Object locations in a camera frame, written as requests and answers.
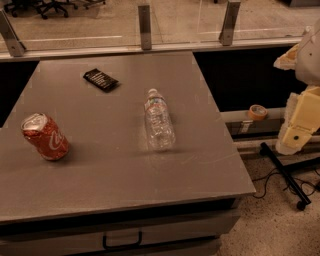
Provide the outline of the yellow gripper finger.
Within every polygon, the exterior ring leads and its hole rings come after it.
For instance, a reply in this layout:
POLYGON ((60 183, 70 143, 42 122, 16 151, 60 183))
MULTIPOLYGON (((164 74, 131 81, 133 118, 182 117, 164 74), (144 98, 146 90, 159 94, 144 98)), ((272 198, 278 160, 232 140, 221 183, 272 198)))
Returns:
POLYGON ((291 47, 286 53, 282 54, 275 60, 273 66, 282 70, 294 70, 296 66, 298 47, 298 44, 291 47))
POLYGON ((286 104, 276 150, 283 155, 299 152, 320 128, 320 87, 308 86, 301 94, 291 93, 286 104))

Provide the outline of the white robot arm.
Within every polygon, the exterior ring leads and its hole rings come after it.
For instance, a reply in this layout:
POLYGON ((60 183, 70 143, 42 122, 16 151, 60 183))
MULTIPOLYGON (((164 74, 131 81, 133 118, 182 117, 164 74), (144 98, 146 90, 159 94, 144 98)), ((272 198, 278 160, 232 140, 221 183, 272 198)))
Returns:
POLYGON ((278 153, 293 155, 320 128, 320 20, 307 26, 302 40, 278 57, 273 66, 294 70, 296 79, 307 85, 300 94, 290 94, 276 142, 278 153))

